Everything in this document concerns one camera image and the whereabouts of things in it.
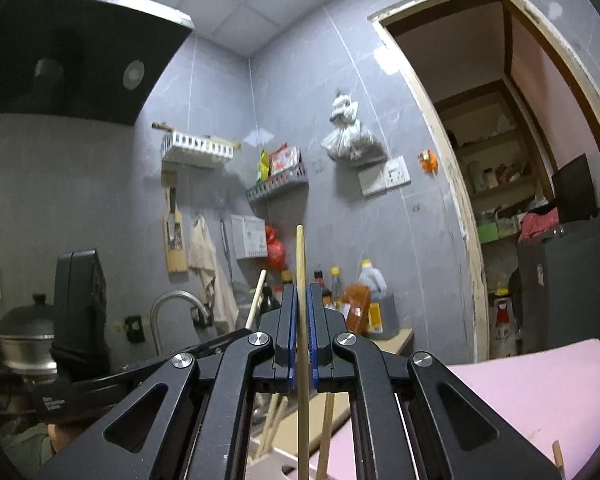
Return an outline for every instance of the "yellow package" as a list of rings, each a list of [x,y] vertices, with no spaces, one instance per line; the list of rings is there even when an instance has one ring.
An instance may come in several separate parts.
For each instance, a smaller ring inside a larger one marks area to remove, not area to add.
[[[264,149],[260,153],[260,162],[258,163],[258,182],[262,182],[263,180],[267,180],[269,178],[269,153]]]

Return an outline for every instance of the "wooden cutting board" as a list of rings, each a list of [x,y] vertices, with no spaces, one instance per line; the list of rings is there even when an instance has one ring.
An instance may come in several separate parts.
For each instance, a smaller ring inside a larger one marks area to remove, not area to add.
[[[176,204],[176,189],[164,190],[167,211],[164,213],[164,250],[167,256],[167,272],[187,272],[187,254],[182,233],[182,213]]]

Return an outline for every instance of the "green box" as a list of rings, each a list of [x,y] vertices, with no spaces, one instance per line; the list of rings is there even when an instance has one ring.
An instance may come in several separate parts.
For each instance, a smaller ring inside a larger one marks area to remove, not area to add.
[[[495,222],[478,226],[478,239],[481,244],[487,244],[498,239],[498,226]]]

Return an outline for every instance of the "yellow label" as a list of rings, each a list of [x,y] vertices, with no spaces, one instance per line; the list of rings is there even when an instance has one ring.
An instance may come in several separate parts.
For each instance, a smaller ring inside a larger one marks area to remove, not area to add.
[[[380,304],[369,305],[369,327],[375,331],[382,331],[382,316],[380,315]]]

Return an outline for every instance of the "pink table surface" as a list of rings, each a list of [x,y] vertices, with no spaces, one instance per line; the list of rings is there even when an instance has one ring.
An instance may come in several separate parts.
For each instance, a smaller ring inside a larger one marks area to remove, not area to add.
[[[450,369],[552,461],[552,443],[560,440],[568,479],[599,446],[598,340]],[[328,474],[356,479],[350,420],[331,439]]]

